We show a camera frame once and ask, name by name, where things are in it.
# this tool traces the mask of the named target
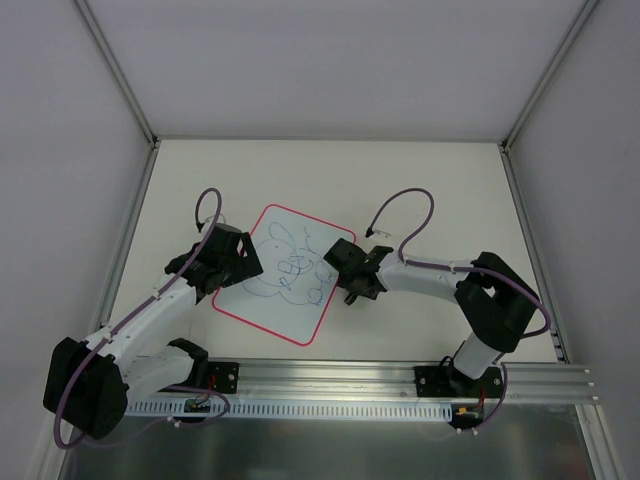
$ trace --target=whiteboard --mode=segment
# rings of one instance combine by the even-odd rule
[[[263,273],[218,290],[213,308],[296,345],[309,345],[338,281],[338,272],[322,257],[340,238],[355,242],[355,233],[268,205],[251,238]]]
[[[113,315],[126,315],[166,263],[201,238],[193,221],[202,190],[222,191],[226,223],[249,232],[266,205],[279,204],[348,228],[365,251],[373,215],[393,193],[421,186],[435,214],[407,254],[443,260],[495,252],[532,288],[535,278],[496,145],[429,142],[163,140],[136,226]],[[213,212],[207,197],[203,217]],[[376,228],[397,244],[426,215],[428,201],[404,195]],[[471,332],[457,305],[407,292],[344,303],[337,289],[313,342],[300,347],[239,322],[201,301],[145,353],[184,337],[219,358],[417,361],[453,354]],[[536,314],[529,329],[544,320]],[[549,334],[520,342],[512,362],[555,362]]]

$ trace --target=white enclosure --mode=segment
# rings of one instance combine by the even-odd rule
[[[197,241],[192,207],[208,186],[221,188],[223,213],[243,230],[278,203],[359,236],[395,191],[432,190],[436,215],[410,244],[416,253],[496,251],[553,314],[551,335],[506,358],[524,362],[513,395],[531,394],[519,383],[527,363],[584,366],[594,394],[566,417],[579,435],[567,445],[583,445],[590,463],[576,475],[640,476],[639,18],[635,0],[4,2],[2,477],[58,478],[63,455],[42,408],[52,349],[122,316]],[[316,189],[285,188],[310,169]],[[385,219],[394,241],[423,214],[420,199],[399,200]],[[216,315],[210,302],[154,347],[182,335],[227,358],[384,367],[439,360],[469,333],[446,302],[387,295],[376,310],[334,299],[306,349]],[[409,327],[390,325],[394,315]],[[555,371],[527,378],[578,389]],[[533,434],[543,424],[505,415],[485,460],[500,439],[525,445],[511,436],[520,425]],[[554,444],[564,435],[554,428],[535,441]],[[540,452],[543,463],[555,455]],[[107,458],[85,457],[80,477]],[[518,458],[532,478],[545,475]],[[545,478],[571,475],[553,473]]]

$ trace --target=metal plate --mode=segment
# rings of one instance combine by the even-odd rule
[[[127,417],[107,440],[151,419]],[[210,428],[163,424],[117,449],[79,448],[64,480],[589,480],[573,407],[506,405],[478,436],[445,424],[223,420]]]

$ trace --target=cable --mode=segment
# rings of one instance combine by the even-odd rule
[[[413,231],[411,234],[409,234],[409,236],[407,238],[405,238],[402,241],[402,243],[400,244],[400,247],[398,248],[398,257],[400,257],[400,260],[403,263],[405,263],[406,265],[412,265],[414,267],[430,268],[430,269],[433,269],[433,270],[443,270],[443,271],[452,271],[453,270],[454,273],[479,273],[481,275],[489,275],[489,276],[491,276],[493,278],[496,278],[496,279],[500,280],[501,282],[505,283],[506,285],[508,285],[509,287],[511,287],[512,289],[514,289],[516,292],[518,292],[522,296],[524,296],[531,303],[533,303],[533,305],[535,305],[535,307],[538,310],[540,310],[540,312],[542,313],[542,316],[544,317],[544,326],[542,328],[540,328],[538,330],[535,330],[533,332],[525,333],[522,336],[522,338],[531,338],[531,337],[535,337],[537,335],[542,335],[543,333],[548,332],[549,329],[551,328],[551,314],[549,313],[547,308],[544,306],[544,304],[540,300],[538,300],[536,297],[534,297],[525,288],[521,287],[520,285],[518,285],[516,282],[514,282],[510,278],[505,277],[501,273],[494,272],[493,270],[489,270],[488,268],[481,268],[481,267],[453,267],[452,268],[450,265],[442,265],[442,264],[439,264],[439,263],[430,263],[430,262],[418,262],[416,260],[405,259],[405,257],[404,257],[404,247],[407,245],[407,243],[409,243],[409,241],[411,241],[413,238],[415,238],[416,235],[418,235],[420,232],[422,232],[422,230],[424,230],[424,228],[427,226],[427,224],[431,221],[431,217],[433,216],[433,211],[434,211],[434,208],[435,208],[435,201],[433,199],[433,195],[431,195],[431,193],[429,193],[429,191],[425,190],[424,188],[418,188],[418,187],[406,188],[406,189],[401,190],[398,193],[392,195],[391,197],[389,197],[382,204],[382,206],[378,209],[378,212],[373,217],[373,220],[371,221],[371,225],[369,225],[369,228],[367,228],[366,236],[368,237],[371,234],[373,234],[373,226],[376,223],[376,221],[378,220],[378,217],[380,216],[382,211],[386,208],[386,206],[389,205],[389,203],[391,203],[392,200],[396,199],[400,195],[404,195],[405,193],[409,193],[409,192],[421,192],[421,193],[424,193],[427,197],[429,197],[429,200],[430,200],[431,203],[430,203],[429,213],[427,214],[427,218],[424,220],[424,222],[422,222],[422,224],[415,231]]]
[[[480,427],[484,427],[487,424],[487,422],[491,420],[496,413],[498,413],[498,410],[500,410],[500,407],[502,407],[502,404],[504,403],[504,399],[507,396],[507,383],[509,382],[509,379],[507,376],[507,366],[504,363],[501,363],[500,366],[502,367],[502,394],[500,395],[500,399],[498,400],[498,403],[496,404],[495,408],[491,410],[491,413],[487,415],[487,417],[482,421],[482,423],[476,427],[476,430]]]
[[[207,243],[207,240],[209,239],[209,237],[213,233],[213,229],[215,228],[216,223],[218,221],[218,217],[220,216],[220,210],[222,209],[222,195],[220,194],[220,191],[217,188],[213,188],[213,187],[207,188],[205,191],[203,191],[200,194],[200,196],[198,197],[198,201],[196,202],[196,208],[195,208],[196,222],[198,221],[198,213],[199,213],[199,209],[200,209],[200,204],[202,203],[202,199],[208,193],[211,193],[211,192],[216,194],[216,197],[218,199],[218,203],[216,205],[216,212],[214,214],[213,221],[211,222],[211,225],[207,229],[207,233],[205,233],[204,237],[202,238],[202,241],[198,244],[198,246],[193,251],[191,256],[184,263],[182,268],[180,270],[178,270],[178,272],[173,277],[171,277],[171,279],[163,287],[158,289],[158,297],[153,296],[153,295],[150,296],[144,302],[142,302],[142,304],[140,306],[138,306],[131,313],[129,313],[129,315],[127,315],[124,319],[122,319],[120,321],[120,323],[118,323],[111,330],[111,335],[112,336],[117,335],[118,332],[120,330],[122,330],[131,320],[136,318],[145,308],[147,308],[149,305],[151,305],[163,293],[165,293],[169,288],[171,288],[171,286],[178,281],[178,279],[182,276],[182,274],[191,266],[193,261],[198,257],[198,255],[200,254],[200,252],[204,248],[205,244]],[[53,439],[54,439],[56,445],[58,446],[58,448],[60,448],[62,450],[69,450],[70,448],[73,448],[73,447],[79,445],[80,442],[82,442],[86,438],[86,434],[82,433],[75,440],[73,440],[73,441],[71,441],[69,443],[65,443],[64,440],[62,439],[62,434],[60,432],[60,428],[61,428],[61,425],[62,425],[62,414],[64,413],[64,410],[65,410],[65,408],[67,406],[67,402],[69,400],[69,396],[71,395],[71,390],[73,389],[73,387],[75,386],[76,382],[78,381],[78,378],[80,377],[80,375],[82,375],[82,372],[84,372],[84,370],[87,368],[87,366],[89,365],[91,360],[93,360],[95,358],[95,356],[98,354],[98,352],[107,343],[108,343],[108,340],[106,338],[103,338],[100,342],[98,342],[98,344],[93,348],[93,350],[91,350],[89,352],[89,354],[84,358],[84,360],[82,360],[82,362],[80,362],[80,365],[78,365],[78,368],[76,368],[76,370],[73,372],[73,374],[69,378],[69,381],[67,382],[67,385],[65,386],[65,388],[64,388],[64,390],[62,392],[62,395],[60,397],[60,401],[58,402],[58,408],[56,408],[56,416],[55,416],[54,423],[53,423]]]

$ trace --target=blue scribble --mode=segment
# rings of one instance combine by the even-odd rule
[[[291,305],[319,307],[330,290],[333,272],[311,248],[311,235],[306,226],[304,234],[304,245],[298,247],[282,224],[271,222],[270,238],[256,246],[264,273],[242,282],[244,289],[259,297],[280,297]]]

